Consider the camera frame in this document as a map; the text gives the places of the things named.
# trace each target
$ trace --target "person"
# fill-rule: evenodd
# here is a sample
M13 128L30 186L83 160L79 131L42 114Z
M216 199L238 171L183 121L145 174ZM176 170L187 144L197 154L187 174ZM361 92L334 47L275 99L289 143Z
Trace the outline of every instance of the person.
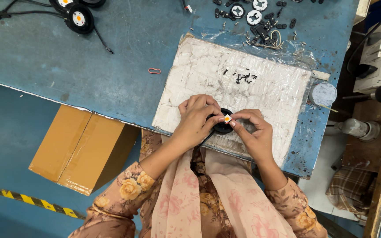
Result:
M249 162L203 148L193 155L224 121L211 96L191 96L178 107L181 120L171 138L143 130L140 162L95 198L70 238L132 238L139 208L141 238L327 237L304 193L274 161L273 129L259 110L234 113L230 125L255 160L265 193ZM257 130L250 134L236 119L248 119Z

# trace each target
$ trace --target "plastic wrap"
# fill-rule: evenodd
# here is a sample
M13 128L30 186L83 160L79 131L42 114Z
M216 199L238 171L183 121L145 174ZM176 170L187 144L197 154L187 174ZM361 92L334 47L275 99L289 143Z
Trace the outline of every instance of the plastic wrap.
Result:
M285 39L284 35L282 35L282 41L284 41L282 45L283 49L271 50L269 48L264 49L263 47L248 45L246 43L246 46L243 46L242 42L248 40L246 38L246 34L239 34L230 30L220 30L217 33L208 33L214 31L218 30L203 30L201 35L196 35L196 37L234 50L267 58L274 62L283 63L306 70L314 69L316 67L315 58L312 51L306 50L306 46L299 41L295 42ZM251 33L251 31L249 31L249 38L252 40L254 37L255 36Z
M241 79L237 84L239 74L250 74L247 81L251 82ZM259 109L273 126L273 155L280 166L288 153L310 75L310 71L277 60L186 36L177 49L152 126L174 132L180 122L177 106L196 94L212 95L221 107L232 112ZM255 131L251 123L241 122L248 131ZM205 145L251 161L235 132L215 134Z

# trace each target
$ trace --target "brown cardboard box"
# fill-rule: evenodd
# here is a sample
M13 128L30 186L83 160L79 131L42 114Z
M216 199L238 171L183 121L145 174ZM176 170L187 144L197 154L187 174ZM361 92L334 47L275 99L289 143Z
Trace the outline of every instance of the brown cardboard box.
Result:
M61 105L29 170L89 196L120 174L140 129Z

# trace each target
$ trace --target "led chip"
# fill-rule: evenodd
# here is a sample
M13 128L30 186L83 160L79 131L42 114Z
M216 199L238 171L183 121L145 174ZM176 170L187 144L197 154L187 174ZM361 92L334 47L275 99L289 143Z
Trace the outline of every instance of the led chip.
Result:
M225 123L229 123L231 120L232 120L232 117L231 117L231 116L229 116L228 114L225 115L225 117L224 117L224 121L225 121Z

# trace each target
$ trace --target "yellow and black hazard tape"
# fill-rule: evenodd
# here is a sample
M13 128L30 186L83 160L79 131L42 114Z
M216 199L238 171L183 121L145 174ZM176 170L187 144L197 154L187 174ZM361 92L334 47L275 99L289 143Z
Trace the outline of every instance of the yellow and black hazard tape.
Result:
M26 196L24 194L19 194L19 193L4 190L4 189L0 190L0 195L4 196L4 197L11 198L11 199L16 199L18 201L22 201L25 203L29 203L29 204L32 204L32 205L35 205L35 206L38 206L41 208L46 208L48 210L58 212L61 214L65 214L65 215L68 215L68 216L71 216L74 218L79 218L79 219L83 219L83 220L86 218L86 216L84 216L83 214L81 214L80 212L78 212L76 210L72 210L70 208L63 208L63 207L58 206L57 204L50 204L47 201L39 199L39 198L29 197L29 196Z

